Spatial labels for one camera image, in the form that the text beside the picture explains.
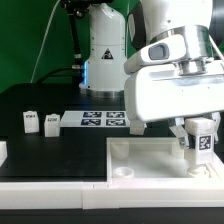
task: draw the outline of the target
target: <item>green wall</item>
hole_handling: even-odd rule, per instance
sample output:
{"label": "green wall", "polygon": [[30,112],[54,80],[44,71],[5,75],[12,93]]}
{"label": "green wall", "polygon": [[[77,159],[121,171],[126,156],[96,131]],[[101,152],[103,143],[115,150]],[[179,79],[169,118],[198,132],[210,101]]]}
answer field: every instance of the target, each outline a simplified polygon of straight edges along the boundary
{"label": "green wall", "polygon": [[[137,0],[130,0],[131,7]],[[47,22],[56,0],[0,1],[0,92],[16,83],[30,82]],[[128,0],[109,4],[125,17]],[[88,16],[78,21],[81,50],[89,56]],[[73,46],[66,10],[57,8],[39,63],[36,79],[47,72],[71,65]]]}

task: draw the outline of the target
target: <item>black tabletop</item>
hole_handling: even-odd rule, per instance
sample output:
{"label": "black tabletop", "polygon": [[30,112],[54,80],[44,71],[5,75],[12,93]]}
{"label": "black tabletop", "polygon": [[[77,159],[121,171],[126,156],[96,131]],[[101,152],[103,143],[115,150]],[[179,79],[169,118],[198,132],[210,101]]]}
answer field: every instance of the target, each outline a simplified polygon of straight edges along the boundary
{"label": "black tabletop", "polygon": [[[105,181],[106,138],[129,137],[128,128],[64,128],[58,138],[45,138],[43,132],[48,114],[63,115],[66,110],[123,111],[123,98],[91,98],[68,84],[20,84],[0,94],[0,104],[0,140],[7,142],[8,153],[0,168],[1,182]],[[38,134],[24,133],[25,111],[38,112]],[[148,124],[145,132],[151,137],[171,135],[166,122]],[[222,157],[222,136],[216,151]],[[221,224],[223,212],[223,208],[2,210],[0,223]]]}

